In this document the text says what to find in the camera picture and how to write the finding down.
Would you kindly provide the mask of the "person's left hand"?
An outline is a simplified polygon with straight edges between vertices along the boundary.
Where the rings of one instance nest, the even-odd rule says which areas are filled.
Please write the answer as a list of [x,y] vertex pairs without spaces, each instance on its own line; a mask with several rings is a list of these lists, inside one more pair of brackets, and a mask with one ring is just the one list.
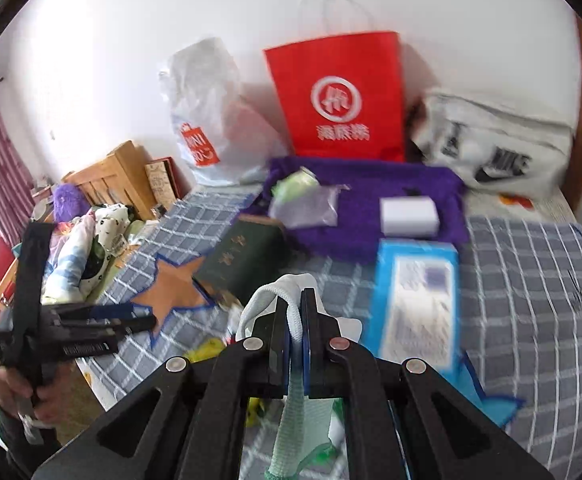
[[0,364],[0,407],[14,418],[19,417],[18,401],[38,397],[34,417],[45,425],[56,425],[64,418],[75,366],[71,362],[56,367],[54,379],[43,387],[33,389],[18,370]]

